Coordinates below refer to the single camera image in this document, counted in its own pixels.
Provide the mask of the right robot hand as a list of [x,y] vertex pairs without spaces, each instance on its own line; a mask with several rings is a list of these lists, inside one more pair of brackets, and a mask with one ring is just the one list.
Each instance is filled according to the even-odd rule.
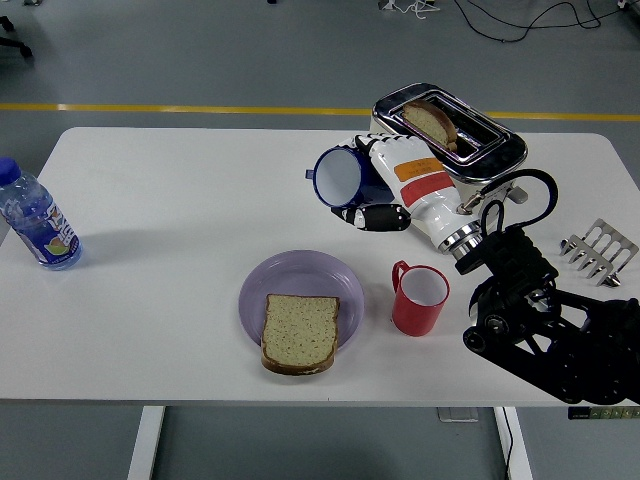
[[432,244],[453,254],[480,237],[477,217],[458,212],[452,178],[415,136],[356,135],[316,162],[310,177],[318,199],[364,231],[402,231],[417,223]]

